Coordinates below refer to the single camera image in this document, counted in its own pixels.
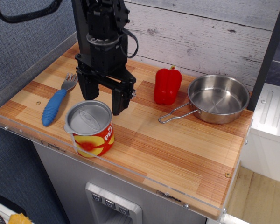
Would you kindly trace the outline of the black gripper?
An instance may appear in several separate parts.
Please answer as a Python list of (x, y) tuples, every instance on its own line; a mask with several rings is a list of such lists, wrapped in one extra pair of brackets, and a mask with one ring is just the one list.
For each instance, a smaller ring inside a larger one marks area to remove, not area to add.
[(106, 41), (90, 36), (90, 55), (78, 53), (77, 74), (85, 100), (99, 96), (99, 85), (112, 90), (112, 113), (114, 116), (128, 108), (136, 96), (136, 78), (127, 70), (128, 35), (117, 35)]

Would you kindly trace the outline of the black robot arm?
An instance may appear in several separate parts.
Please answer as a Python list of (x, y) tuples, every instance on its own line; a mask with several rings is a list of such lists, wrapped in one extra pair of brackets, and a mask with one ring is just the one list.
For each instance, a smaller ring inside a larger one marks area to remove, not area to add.
[(119, 115), (135, 95), (136, 78), (127, 70), (130, 11), (122, 0), (72, 1), (79, 53), (77, 75), (84, 99), (99, 95), (99, 86), (112, 91), (112, 113)]

